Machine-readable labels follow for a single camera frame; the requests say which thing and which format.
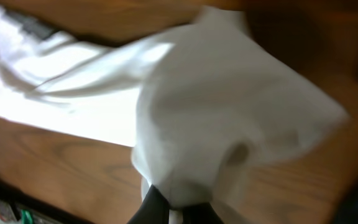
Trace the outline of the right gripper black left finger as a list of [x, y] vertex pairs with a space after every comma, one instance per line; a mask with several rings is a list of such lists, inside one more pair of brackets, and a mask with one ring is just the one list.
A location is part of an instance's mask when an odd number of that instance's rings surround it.
[[168, 224], [170, 205], [160, 191], [152, 185], [140, 208], [127, 224]]

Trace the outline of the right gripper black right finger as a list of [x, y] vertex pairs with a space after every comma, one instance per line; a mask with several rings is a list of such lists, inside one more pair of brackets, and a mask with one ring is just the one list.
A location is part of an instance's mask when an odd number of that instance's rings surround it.
[[185, 207], [182, 214], [183, 224], [224, 224], [210, 203]]

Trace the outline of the white t-shirt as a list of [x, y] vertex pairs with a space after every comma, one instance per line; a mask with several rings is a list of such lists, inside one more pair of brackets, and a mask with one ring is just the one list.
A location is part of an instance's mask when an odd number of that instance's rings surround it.
[[0, 117], [130, 146], [142, 197], [172, 209], [210, 203], [224, 223], [250, 165], [300, 156], [344, 108], [255, 43], [235, 11], [118, 48], [76, 41], [0, 5]]

